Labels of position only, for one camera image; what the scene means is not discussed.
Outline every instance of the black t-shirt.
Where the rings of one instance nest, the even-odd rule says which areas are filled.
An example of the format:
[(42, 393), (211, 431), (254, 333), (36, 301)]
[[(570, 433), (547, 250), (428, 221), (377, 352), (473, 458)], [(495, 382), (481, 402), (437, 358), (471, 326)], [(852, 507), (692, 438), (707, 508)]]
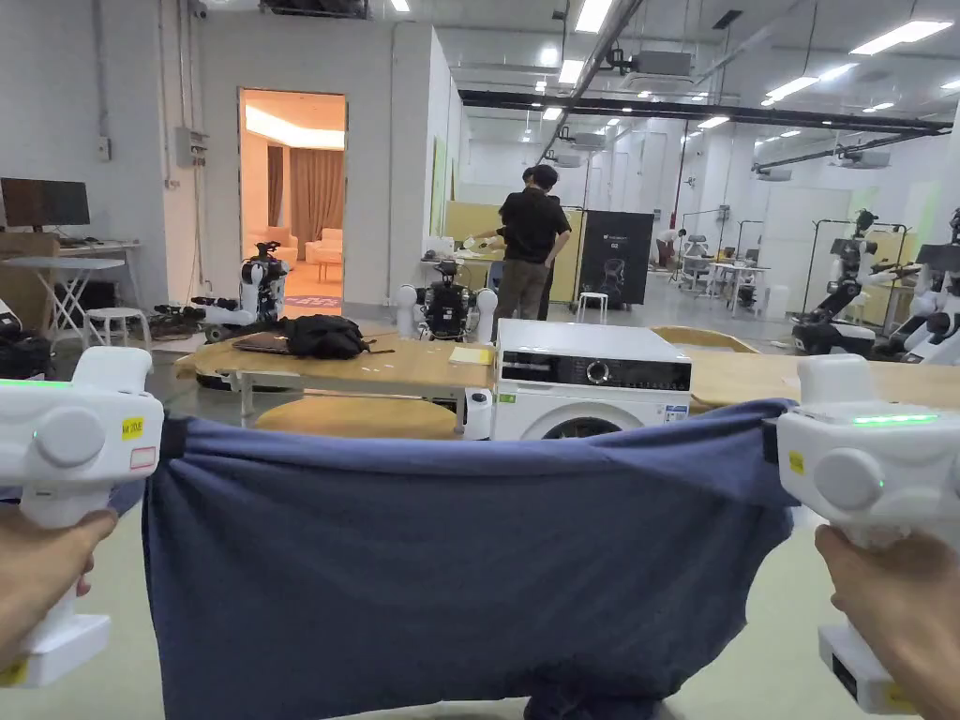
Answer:
[(507, 251), (504, 259), (546, 262), (557, 235), (570, 231), (560, 199), (547, 197), (536, 187), (512, 193), (500, 208), (504, 228), (500, 231)]

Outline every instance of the black banner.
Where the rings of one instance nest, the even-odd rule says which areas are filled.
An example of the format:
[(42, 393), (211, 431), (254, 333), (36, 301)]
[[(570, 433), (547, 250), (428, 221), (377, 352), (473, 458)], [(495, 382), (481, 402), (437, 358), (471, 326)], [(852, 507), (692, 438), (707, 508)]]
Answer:
[(653, 215), (589, 210), (579, 293), (604, 293), (610, 307), (642, 305), (653, 233)]

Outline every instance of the curtain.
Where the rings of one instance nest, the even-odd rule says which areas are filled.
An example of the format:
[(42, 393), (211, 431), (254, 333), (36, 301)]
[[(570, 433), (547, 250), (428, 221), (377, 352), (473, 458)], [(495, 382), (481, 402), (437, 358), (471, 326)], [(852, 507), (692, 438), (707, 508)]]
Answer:
[(267, 146), (267, 213), (268, 225), (280, 225), (280, 208), (283, 205), (283, 148)]
[(344, 226), (344, 154), (334, 150), (290, 151), (293, 185), (292, 230), (300, 240), (299, 259), (306, 243), (320, 239), (324, 228)]

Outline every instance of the washing machine control panel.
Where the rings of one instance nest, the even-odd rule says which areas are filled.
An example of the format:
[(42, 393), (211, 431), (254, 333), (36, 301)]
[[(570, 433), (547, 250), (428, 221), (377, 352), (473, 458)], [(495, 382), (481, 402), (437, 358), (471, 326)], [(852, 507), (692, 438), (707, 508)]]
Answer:
[(504, 380), (551, 385), (688, 393), (690, 368), (689, 363), (655, 360), (608, 360), (534, 352), (504, 352), (500, 377)]

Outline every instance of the black hair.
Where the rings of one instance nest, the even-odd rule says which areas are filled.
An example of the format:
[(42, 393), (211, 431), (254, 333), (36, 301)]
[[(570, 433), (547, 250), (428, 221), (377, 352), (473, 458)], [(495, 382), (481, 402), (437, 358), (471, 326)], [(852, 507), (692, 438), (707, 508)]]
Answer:
[(550, 192), (559, 179), (557, 171), (549, 165), (538, 165), (534, 168), (534, 184), (541, 190)]

